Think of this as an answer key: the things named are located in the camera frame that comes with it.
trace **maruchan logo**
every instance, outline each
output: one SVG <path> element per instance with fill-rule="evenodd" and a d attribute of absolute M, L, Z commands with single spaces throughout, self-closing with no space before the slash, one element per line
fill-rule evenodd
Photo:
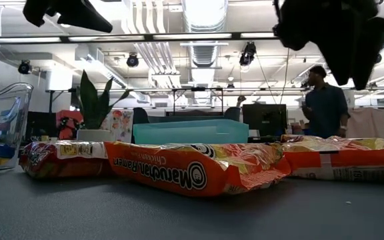
<path fill-rule="evenodd" d="M 133 173 L 140 173 L 153 181 L 174 183 L 181 188 L 202 190 L 207 186 L 207 174 L 204 166 L 197 161 L 190 163 L 187 169 L 161 167 L 140 161 L 115 158 L 114 165 L 126 168 Z"/>
<path fill-rule="evenodd" d="M 210 157 L 211 159 L 214 159 L 216 157 L 216 152 L 214 151 L 214 148 L 207 144 L 194 144 L 191 145 L 192 148 L 197 150 L 198 152 Z"/>

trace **clear glass bowl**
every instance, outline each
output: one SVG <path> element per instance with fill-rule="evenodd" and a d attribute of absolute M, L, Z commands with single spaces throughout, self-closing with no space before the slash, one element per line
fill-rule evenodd
<path fill-rule="evenodd" d="M 0 91 L 0 170 L 17 165 L 33 87 L 14 83 Z"/>

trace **gray table surface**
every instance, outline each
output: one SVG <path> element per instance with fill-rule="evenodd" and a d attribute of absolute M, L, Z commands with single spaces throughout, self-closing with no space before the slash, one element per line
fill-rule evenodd
<path fill-rule="evenodd" d="M 17 168 L 0 173 L 0 239 L 384 239 L 384 185 L 287 179 L 194 199 L 120 179 L 34 181 Z"/>

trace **ramen package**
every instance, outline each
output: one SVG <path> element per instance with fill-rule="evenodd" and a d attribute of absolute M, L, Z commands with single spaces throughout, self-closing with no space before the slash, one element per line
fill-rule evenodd
<path fill-rule="evenodd" d="M 286 139 L 283 150 L 292 176 L 384 182 L 384 139 Z"/>
<path fill-rule="evenodd" d="M 24 148 L 19 164 L 38 179 L 114 175 L 103 143 L 33 142 Z"/>
<path fill-rule="evenodd" d="M 282 150 L 264 144 L 105 146 L 116 174 L 193 197 L 266 188 L 290 174 Z"/>

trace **plant leaf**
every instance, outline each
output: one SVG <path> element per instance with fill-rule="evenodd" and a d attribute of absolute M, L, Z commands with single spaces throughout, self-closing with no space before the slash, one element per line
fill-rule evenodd
<path fill-rule="evenodd" d="M 125 90 L 124 94 L 122 94 L 122 96 L 118 100 L 116 100 L 112 105 L 109 106 L 109 111 L 111 111 L 113 106 L 117 104 L 120 100 L 127 98 L 130 95 L 130 92 L 130 89 Z"/>
<path fill-rule="evenodd" d="M 98 113 L 96 114 L 98 114 L 98 121 L 100 122 L 100 126 L 102 122 L 105 120 L 106 116 L 111 111 L 111 109 L 109 108 L 109 90 L 111 90 L 111 88 L 112 88 L 112 80 L 109 80 L 106 83 L 105 90 L 99 96 L 99 104 L 97 105 Z"/>
<path fill-rule="evenodd" d="M 81 104 L 83 107 L 83 118 L 86 128 L 89 129 L 88 123 L 94 122 L 93 118 L 95 118 L 95 111 L 97 102 L 98 102 L 98 96 L 97 96 L 97 90 L 94 87 L 93 83 L 88 78 L 88 75 L 85 71 L 83 71 L 83 75 L 81 77 L 81 84 L 80 84 L 80 96 L 81 96 Z"/>
<path fill-rule="evenodd" d="M 112 88 L 112 79 L 110 79 L 107 83 L 106 83 L 106 86 L 105 86 L 105 91 L 106 92 L 109 92 Z"/>

